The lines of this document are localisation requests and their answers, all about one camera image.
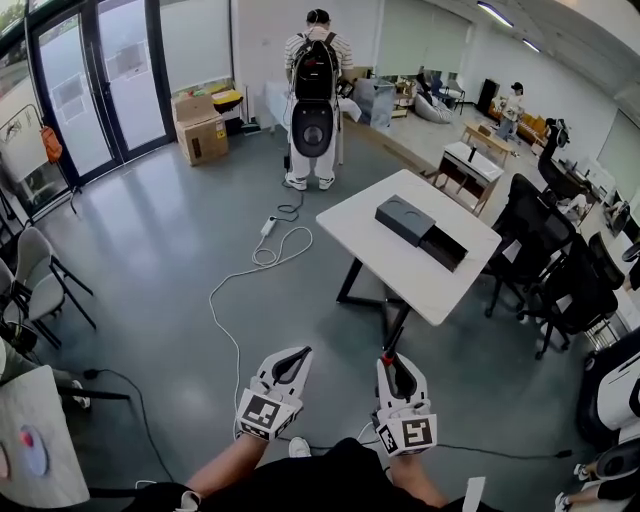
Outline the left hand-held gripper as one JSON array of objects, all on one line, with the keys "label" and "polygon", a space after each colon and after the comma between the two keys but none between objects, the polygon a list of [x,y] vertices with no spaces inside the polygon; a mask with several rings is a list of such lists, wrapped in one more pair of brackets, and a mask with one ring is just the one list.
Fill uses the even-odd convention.
[{"label": "left hand-held gripper", "polygon": [[241,434],[278,438],[303,408],[300,398],[313,361],[310,346],[269,355],[243,391],[235,424]]}]

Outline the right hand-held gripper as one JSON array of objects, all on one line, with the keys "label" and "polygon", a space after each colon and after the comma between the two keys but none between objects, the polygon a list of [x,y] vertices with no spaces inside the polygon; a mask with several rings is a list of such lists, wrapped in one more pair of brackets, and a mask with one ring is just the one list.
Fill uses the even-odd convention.
[{"label": "right hand-held gripper", "polygon": [[[389,457],[419,454],[437,445],[437,415],[430,410],[427,380],[406,356],[393,363],[376,361],[379,405],[374,431]],[[398,400],[396,394],[405,400]]]}]

